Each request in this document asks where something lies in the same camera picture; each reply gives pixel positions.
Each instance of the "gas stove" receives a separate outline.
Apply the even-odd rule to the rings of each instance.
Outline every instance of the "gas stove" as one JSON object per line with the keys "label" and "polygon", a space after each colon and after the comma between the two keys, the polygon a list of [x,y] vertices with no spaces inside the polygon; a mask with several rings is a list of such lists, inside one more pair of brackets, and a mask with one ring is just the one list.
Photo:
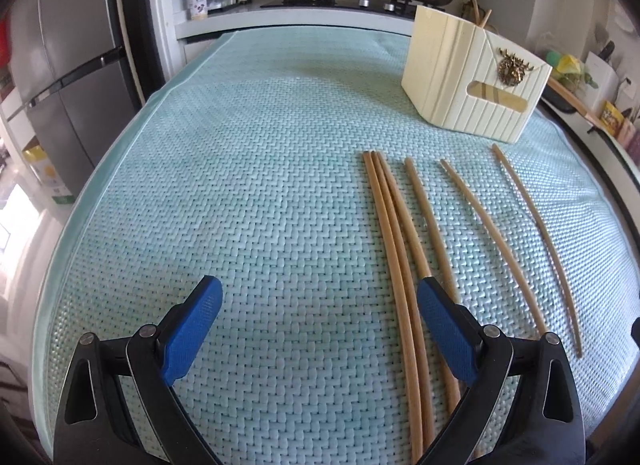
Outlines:
{"label": "gas stove", "polygon": [[345,8],[361,12],[382,13],[385,15],[413,20],[417,5],[407,0],[274,0],[263,4],[261,8]]}

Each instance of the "wooden chopstick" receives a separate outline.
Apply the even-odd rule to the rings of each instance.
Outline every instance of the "wooden chopstick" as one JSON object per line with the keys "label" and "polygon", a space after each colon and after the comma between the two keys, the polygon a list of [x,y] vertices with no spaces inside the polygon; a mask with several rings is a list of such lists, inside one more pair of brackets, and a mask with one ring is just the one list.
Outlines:
{"label": "wooden chopstick", "polygon": [[578,324],[578,316],[575,311],[574,298],[572,296],[571,287],[569,286],[569,280],[566,277],[566,273],[564,273],[564,268],[562,267],[562,262],[560,261],[558,251],[556,251],[554,242],[551,240],[549,231],[546,229],[545,222],[543,221],[542,216],[540,216],[536,204],[533,203],[533,200],[531,199],[527,188],[524,187],[524,183],[518,176],[518,173],[515,171],[504,153],[500,150],[500,147],[498,147],[495,143],[494,145],[492,145],[492,151],[494,152],[496,158],[504,166],[506,171],[509,173],[509,176],[511,176],[511,179],[513,180],[514,184],[516,184],[516,187],[518,188],[518,191],[520,191],[520,194],[522,194],[522,197],[524,198],[527,207],[529,207],[529,211],[531,212],[531,215],[533,216],[533,219],[536,222],[538,229],[540,230],[542,239],[545,241],[546,248],[551,255],[551,260],[553,260],[554,267],[556,268],[556,273],[558,274],[558,279],[560,281],[560,286],[562,288],[562,294],[564,295],[564,303],[566,305],[567,312],[569,313],[569,317],[571,317],[571,323],[574,328],[576,354],[578,358],[581,359],[582,340],[580,339],[580,324]]}
{"label": "wooden chopstick", "polygon": [[480,10],[478,8],[478,0],[471,0],[471,2],[474,4],[474,18],[476,20],[475,25],[477,26],[478,24],[480,24]]}
{"label": "wooden chopstick", "polygon": [[509,268],[511,269],[511,273],[513,273],[513,278],[516,280],[516,283],[518,283],[518,286],[520,286],[520,291],[524,295],[524,299],[527,302],[527,305],[529,305],[531,314],[533,315],[534,321],[536,322],[538,333],[542,337],[548,331],[546,329],[545,318],[542,316],[542,312],[540,311],[538,302],[536,301],[536,296],[533,294],[531,288],[529,288],[529,283],[527,283],[527,279],[525,278],[524,273],[522,273],[522,268],[516,261],[516,258],[513,256],[513,252],[511,252],[509,245],[507,245],[507,242],[502,237],[500,230],[498,230],[498,227],[495,226],[494,220],[492,220],[491,216],[486,212],[486,210],[484,210],[478,198],[476,198],[475,194],[473,194],[471,190],[466,186],[466,183],[458,175],[455,169],[453,169],[453,167],[450,166],[445,159],[440,160],[440,163],[452,178],[452,180],[455,182],[455,184],[458,186],[458,188],[460,188],[476,213],[480,216],[484,228],[489,231],[489,235],[491,235],[491,237],[495,241],[495,244],[498,245],[502,257],[504,257],[504,260],[507,262],[507,265],[509,265]]}
{"label": "wooden chopstick", "polygon": [[560,82],[553,77],[549,77],[546,81],[546,85],[553,89],[558,95],[562,96],[570,105],[574,106],[575,110],[582,115],[593,127],[604,129],[601,121],[599,121],[595,115],[591,112],[585,104],[582,103],[580,98],[575,96],[571,91],[565,88]]}
{"label": "wooden chopstick", "polygon": [[373,193],[373,200],[382,230],[382,239],[385,245],[386,259],[391,274],[391,286],[396,301],[398,311],[398,324],[400,328],[400,339],[402,345],[402,361],[404,364],[404,376],[406,380],[407,400],[409,404],[409,430],[411,437],[412,462],[417,463],[423,455],[422,441],[422,413],[420,403],[420,385],[418,381],[418,366],[415,358],[414,340],[411,330],[411,319],[409,307],[404,293],[402,281],[402,271],[398,261],[398,253],[394,244],[394,236],[389,224],[389,217],[386,213],[385,201],[380,188],[380,182],[376,175],[370,152],[363,153],[367,177]]}
{"label": "wooden chopstick", "polygon": [[398,253],[400,263],[400,271],[402,273],[402,283],[404,285],[404,295],[409,307],[409,317],[411,320],[411,331],[414,339],[415,360],[418,366],[418,381],[420,382],[420,407],[422,412],[422,445],[423,452],[429,448],[431,442],[435,438],[435,427],[433,423],[433,405],[431,405],[431,377],[429,373],[429,363],[427,361],[427,349],[424,343],[424,333],[422,333],[422,322],[420,319],[420,310],[415,298],[414,278],[411,274],[409,266],[409,258],[406,255],[404,247],[404,239],[400,230],[400,222],[396,214],[396,207],[392,200],[389,185],[385,177],[382,166],[382,156],[378,153],[372,153],[373,164],[376,168],[378,181],[382,190],[382,196],[385,201],[386,214],[389,218],[391,231],[394,236],[394,244]]}
{"label": "wooden chopstick", "polygon": [[409,175],[409,179],[411,180],[411,184],[414,187],[415,197],[418,200],[418,205],[420,206],[422,215],[427,222],[431,244],[433,245],[433,249],[436,252],[438,265],[440,266],[440,271],[442,272],[444,289],[453,302],[455,302],[456,304],[460,304],[460,294],[458,292],[458,286],[456,285],[456,278],[453,276],[453,269],[451,268],[451,262],[449,261],[449,256],[447,255],[447,249],[444,245],[444,241],[442,241],[442,235],[440,234],[440,229],[438,228],[438,222],[436,221],[436,216],[433,214],[433,209],[431,208],[431,204],[429,203],[427,193],[424,190],[422,182],[420,181],[418,172],[415,170],[414,160],[412,160],[411,158],[406,158],[404,160],[404,166],[406,167],[406,171]]}
{"label": "wooden chopstick", "polygon": [[422,249],[418,231],[415,229],[414,221],[411,219],[411,212],[409,212],[409,209],[404,202],[404,198],[400,193],[396,178],[394,178],[394,175],[391,172],[391,168],[389,167],[389,164],[386,162],[385,157],[382,155],[382,153],[377,152],[375,154],[382,164],[382,169],[385,172],[386,181],[396,203],[396,208],[402,222],[402,228],[404,228],[404,233],[407,237],[407,241],[409,242],[409,248],[411,249],[411,255],[414,258],[418,278],[423,279],[425,277],[431,277],[433,273],[431,273],[429,262],[427,261],[427,257],[424,255],[424,251]]}
{"label": "wooden chopstick", "polygon": [[482,22],[480,24],[478,24],[480,28],[484,28],[486,26],[486,23],[487,21],[489,21],[489,17],[492,11],[493,10],[491,10],[490,8],[486,11],[486,13],[484,14],[484,19],[482,19]]}
{"label": "wooden chopstick", "polygon": [[[384,170],[386,181],[396,203],[396,209],[398,210],[400,219],[402,220],[402,228],[404,228],[404,233],[409,240],[409,247],[411,248],[415,266],[417,267],[418,279],[430,277],[431,275],[433,275],[431,273],[431,268],[429,267],[427,258],[424,255],[424,251],[422,250],[422,244],[420,243],[420,238],[418,237],[418,231],[415,229],[414,222],[411,219],[411,213],[409,212],[404,198],[402,197],[402,194],[398,188],[398,182],[396,182],[396,178],[391,172],[391,168],[389,167],[382,153],[378,152],[375,153],[375,155],[380,161],[380,165]],[[444,359],[442,354],[440,355],[440,360],[442,363],[442,373],[444,376],[445,391],[447,394],[447,408],[449,414],[451,414],[460,402],[460,384],[458,384],[458,379],[453,376],[453,373],[449,369],[447,361]]]}

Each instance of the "stainless steel refrigerator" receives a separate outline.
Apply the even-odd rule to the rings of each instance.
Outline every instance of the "stainless steel refrigerator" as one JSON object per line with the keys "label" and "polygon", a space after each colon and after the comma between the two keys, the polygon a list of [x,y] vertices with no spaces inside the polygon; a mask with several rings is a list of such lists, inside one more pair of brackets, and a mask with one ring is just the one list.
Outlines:
{"label": "stainless steel refrigerator", "polygon": [[15,0],[10,69],[40,145],[76,196],[163,83],[148,0]]}

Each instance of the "blue gripper pad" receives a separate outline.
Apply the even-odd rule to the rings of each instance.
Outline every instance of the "blue gripper pad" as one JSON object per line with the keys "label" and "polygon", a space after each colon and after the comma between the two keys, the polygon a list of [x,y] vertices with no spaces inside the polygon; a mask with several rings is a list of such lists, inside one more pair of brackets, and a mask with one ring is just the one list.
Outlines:
{"label": "blue gripper pad", "polygon": [[477,355],[482,345],[480,324],[473,326],[434,277],[418,283],[417,302],[420,314],[436,341],[453,375],[470,387],[478,376]]}
{"label": "blue gripper pad", "polygon": [[205,275],[180,305],[175,324],[170,327],[171,333],[164,344],[160,372],[169,387],[189,372],[220,307],[222,283]]}

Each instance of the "green object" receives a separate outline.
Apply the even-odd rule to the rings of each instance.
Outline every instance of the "green object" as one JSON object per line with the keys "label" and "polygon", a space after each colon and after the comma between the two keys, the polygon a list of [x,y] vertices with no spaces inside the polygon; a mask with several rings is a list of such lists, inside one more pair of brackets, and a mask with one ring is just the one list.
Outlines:
{"label": "green object", "polygon": [[593,80],[593,77],[587,72],[584,73],[584,83],[590,85],[593,89],[598,89],[600,86]]}
{"label": "green object", "polygon": [[551,67],[557,68],[561,58],[562,58],[562,54],[558,53],[557,51],[551,50],[549,53],[546,54],[545,61]]}

